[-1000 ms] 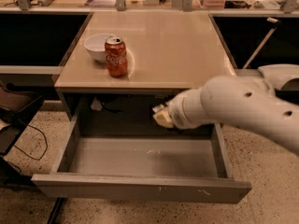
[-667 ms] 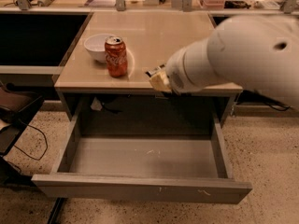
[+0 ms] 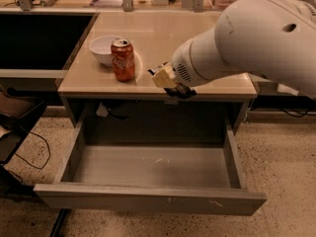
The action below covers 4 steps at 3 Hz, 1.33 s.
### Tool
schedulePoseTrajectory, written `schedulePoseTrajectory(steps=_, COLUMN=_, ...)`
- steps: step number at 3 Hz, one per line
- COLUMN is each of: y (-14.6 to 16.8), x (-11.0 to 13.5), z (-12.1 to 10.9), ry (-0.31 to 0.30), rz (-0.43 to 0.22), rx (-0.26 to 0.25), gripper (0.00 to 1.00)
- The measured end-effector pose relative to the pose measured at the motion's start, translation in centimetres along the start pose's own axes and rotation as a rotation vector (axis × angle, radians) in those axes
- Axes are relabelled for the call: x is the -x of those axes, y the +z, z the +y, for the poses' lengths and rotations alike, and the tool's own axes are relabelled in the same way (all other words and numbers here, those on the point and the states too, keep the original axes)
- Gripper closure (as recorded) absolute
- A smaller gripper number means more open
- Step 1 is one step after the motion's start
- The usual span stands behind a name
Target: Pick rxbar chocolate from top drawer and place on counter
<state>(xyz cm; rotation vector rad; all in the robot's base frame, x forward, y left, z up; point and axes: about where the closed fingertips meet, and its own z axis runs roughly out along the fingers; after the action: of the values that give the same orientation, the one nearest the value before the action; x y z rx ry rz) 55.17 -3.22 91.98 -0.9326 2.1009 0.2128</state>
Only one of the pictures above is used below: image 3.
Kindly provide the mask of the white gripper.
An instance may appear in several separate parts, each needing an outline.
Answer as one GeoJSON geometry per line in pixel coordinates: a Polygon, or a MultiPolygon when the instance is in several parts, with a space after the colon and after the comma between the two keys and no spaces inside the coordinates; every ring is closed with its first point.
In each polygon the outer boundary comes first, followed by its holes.
{"type": "Polygon", "coordinates": [[[176,78],[185,86],[193,87],[240,73],[239,68],[220,55],[211,28],[180,45],[171,58],[171,65],[154,69],[152,80],[158,88],[175,88],[176,78]]]}

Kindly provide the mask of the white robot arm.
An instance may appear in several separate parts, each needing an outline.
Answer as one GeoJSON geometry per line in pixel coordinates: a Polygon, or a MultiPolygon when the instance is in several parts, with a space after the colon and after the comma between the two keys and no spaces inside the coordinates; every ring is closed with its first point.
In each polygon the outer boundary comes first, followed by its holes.
{"type": "Polygon", "coordinates": [[[251,73],[316,96],[316,9],[300,0],[238,0],[211,29],[188,39],[150,71],[159,88],[180,97],[193,87],[251,73]]]}

